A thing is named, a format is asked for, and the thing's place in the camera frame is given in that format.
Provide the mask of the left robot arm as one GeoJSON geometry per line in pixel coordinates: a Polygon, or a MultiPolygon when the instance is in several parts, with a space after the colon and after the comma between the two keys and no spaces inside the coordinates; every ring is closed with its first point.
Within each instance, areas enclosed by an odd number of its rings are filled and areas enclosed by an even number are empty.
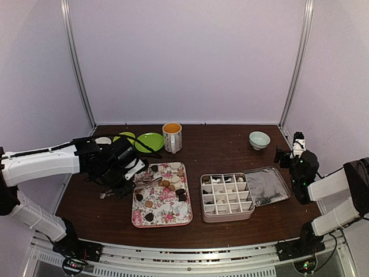
{"type": "Polygon", "coordinates": [[[134,176],[148,163],[139,157],[129,139],[99,143],[97,137],[77,138],[54,147],[26,152],[1,152],[1,215],[14,217],[45,234],[70,256],[78,256],[83,244],[73,224],[45,211],[18,185],[61,174],[86,174],[90,182],[121,198],[133,192],[134,176]]]}

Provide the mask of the floral pink tray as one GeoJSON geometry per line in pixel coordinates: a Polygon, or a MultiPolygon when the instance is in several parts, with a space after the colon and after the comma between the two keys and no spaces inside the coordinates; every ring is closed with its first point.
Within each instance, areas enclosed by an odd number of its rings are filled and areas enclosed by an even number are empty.
{"type": "Polygon", "coordinates": [[[162,177],[158,185],[133,192],[131,222],[137,228],[184,226],[193,214],[185,165],[155,163],[134,181],[162,177]]]}

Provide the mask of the metal serving tongs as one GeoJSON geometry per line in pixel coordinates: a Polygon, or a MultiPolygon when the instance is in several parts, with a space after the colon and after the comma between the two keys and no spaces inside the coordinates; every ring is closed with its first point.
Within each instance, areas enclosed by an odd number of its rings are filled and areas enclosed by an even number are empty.
{"type": "MultiPolygon", "coordinates": [[[[133,192],[135,190],[142,190],[142,189],[148,188],[150,186],[158,185],[159,182],[161,182],[161,181],[162,181],[162,177],[153,177],[152,179],[140,179],[138,181],[134,181],[133,182],[134,183],[133,192]]],[[[101,192],[100,199],[105,199],[108,196],[114,196],[114,192],[111,189],[101,192]]]]}

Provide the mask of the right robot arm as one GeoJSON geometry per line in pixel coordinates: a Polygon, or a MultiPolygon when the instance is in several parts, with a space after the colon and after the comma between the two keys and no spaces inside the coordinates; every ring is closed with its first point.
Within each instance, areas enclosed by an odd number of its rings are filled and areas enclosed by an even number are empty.
{"type": "Polygon", "coordinates": [[[294,241],[299,254],[309,254],[326,234],[365,219],[368,214],[368,158],[345,163],[319,180],[317,156],[301,144],[292,151],[276,148],[274,162],[289,170],[293,193],[302,205],[321,201],[344,191],[349,196],[331,211],[305,223],[294,241]]]}

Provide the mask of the pink rabbit tin lid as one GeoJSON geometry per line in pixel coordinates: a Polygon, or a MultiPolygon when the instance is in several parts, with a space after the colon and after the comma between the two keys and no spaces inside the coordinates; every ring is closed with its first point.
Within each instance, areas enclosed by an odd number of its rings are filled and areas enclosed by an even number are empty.
{"type": "Polygon", "coordinates": [[[244,174],[256,207],[278,203],[291,197],[291,192],[276,167],[247,170],[244,174]]]}

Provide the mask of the pink divided tin box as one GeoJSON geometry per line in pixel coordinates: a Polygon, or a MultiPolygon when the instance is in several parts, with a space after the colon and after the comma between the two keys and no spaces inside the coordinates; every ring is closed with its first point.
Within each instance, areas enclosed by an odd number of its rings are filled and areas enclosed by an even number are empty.
{"type": "Polygon", "coordinates": [[[199,190],[206,223],[248,220],[255,210],[243,173],[204,174],[199,190]]]}

